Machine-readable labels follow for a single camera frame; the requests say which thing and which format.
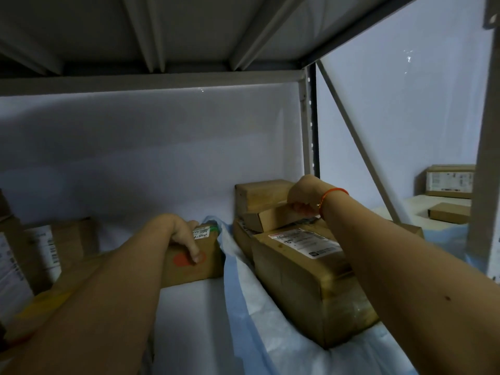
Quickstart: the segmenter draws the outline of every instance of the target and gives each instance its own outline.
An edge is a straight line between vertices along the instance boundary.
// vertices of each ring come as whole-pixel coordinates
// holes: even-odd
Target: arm
[[[331,188],[304,176],[289,202],[317,214]],[[330,192],[322,212],[380,319],[420,373],[500,372],[500,288],[493,281],[344,192]]]
[[[172,214],[154,218],[58,309],[4,373],[136,375],[171,238],[197,261],[192,227]]]

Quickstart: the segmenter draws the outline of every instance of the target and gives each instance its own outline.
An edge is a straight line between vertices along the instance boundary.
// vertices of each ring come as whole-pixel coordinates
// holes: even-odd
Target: red bracelet
[[[326,191],[325,193],[323,193],[323,195],[321,196],[321,201],[318,205],[318,210],[320,212],[320,217],[324,220],[324,216],[323,216],[323,211],[322,211],[322,208],[323,208],[323,201],[325,199],[325,197],[330,193],[330,192],[333,192],[333,191],[342,191],[342,192],[345,192],[347,195],[349,195],[349,192],[347,192],[345,189],[343,188],[332,188],[332,189],[329,189],[328,191]]]

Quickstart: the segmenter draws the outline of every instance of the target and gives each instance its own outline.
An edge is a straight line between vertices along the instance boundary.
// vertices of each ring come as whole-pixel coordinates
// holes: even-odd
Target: white label
[[[337,242],[303,229],[287,230],[283,233],[271,234],[269,237],[284,243],[311,259],[318,259],[342,251]]]
[[[248,234],[249,237],[253,237],[255,234],[259,234],[257,232],[254,232],[253,230],[250,230],[249,228],[247,228],[245,221],[238,220],[238,223],[240,224],[241,228],[245,231],[245,233]]]
[[[4,233],[0,233],[0,322],[6,326],[33,299]]]
[[[59,256],[55,249],[52,229],[50,225],[44,227],[33,227],[25,230],[31,244],[40,253],[41,261],[46,270],[59,266]]]
[[[207,238],[210,235],[210,227],[197,227],[192,231],[192,236],[195,239]]]
[[[473,172],[428,172],[427,190],[446,192],[472,192]]]

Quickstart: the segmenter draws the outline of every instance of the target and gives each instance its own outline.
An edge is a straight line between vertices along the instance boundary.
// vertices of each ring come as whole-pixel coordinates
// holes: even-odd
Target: person's right arm
[[[331,188],[304,176],[289,202],[317,214]],[[381,321],[419,373],[500,373],[498,285],[344,192],[330,192],[322,213]]]

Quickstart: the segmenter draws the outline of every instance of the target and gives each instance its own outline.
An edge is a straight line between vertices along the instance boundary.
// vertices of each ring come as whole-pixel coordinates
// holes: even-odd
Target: metal shelving unit
[[[414,0],[3,0],[0,96],[298,82],[305,173],[320,174],[319,61]],[[487,0],[484,28],[497,28]],[[468,250],[500,283],[500,36],[491,55]],[[342,116],[393,220],[408,216]]]

